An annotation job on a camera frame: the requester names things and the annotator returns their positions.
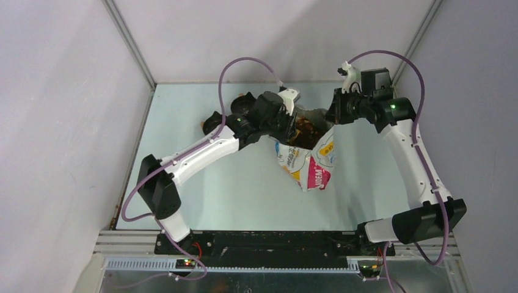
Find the pet food bag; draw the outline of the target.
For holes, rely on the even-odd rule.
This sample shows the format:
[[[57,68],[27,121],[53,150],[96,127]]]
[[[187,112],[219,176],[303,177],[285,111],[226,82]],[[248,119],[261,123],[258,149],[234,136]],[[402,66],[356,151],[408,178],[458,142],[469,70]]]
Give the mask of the pet food bag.
[[[325,134],[312,150],[292,146],[290,141],[275,141],[277,162],[304,192],[324,190],[335,166],[334,124],[326,121],[327,110],[322,108],[308,110],[296,106],[294,113],[297,114],[296,121],[305,117]]]

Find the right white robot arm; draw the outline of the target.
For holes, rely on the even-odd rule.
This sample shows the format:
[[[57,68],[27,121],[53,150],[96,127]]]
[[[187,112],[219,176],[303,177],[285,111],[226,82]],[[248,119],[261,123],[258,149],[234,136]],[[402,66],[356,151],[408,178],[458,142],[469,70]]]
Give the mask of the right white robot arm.
[[[444,186],[421,138],[417,113],[405,97],[396,98],[386,68],[360,71],[345,62],[337,70],[343,85],[334,90],[326,120],[347,125],[367,120],[388,144],[406,188],[409,210],[360,224],[355,246],[373,254],[380,242],[412,244],[449,236],[467,212]]]

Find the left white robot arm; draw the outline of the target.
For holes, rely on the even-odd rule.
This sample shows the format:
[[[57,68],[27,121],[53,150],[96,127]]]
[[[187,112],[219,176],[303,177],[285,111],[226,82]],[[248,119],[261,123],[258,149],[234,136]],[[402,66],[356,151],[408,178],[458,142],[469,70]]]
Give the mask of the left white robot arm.
[[[151,211],[169,245],[178,254],[191,251],[193,238],[181,214],[178,187],[218,159],[256,143],[262,136],[287,142],[295,136],[295,104],[300,92],[282,88],[279,93],[251,93],[235,98],[231,113],[214,112],[203,124],[205,137],[171,156],[150,154],[140,165],[136,190]]]

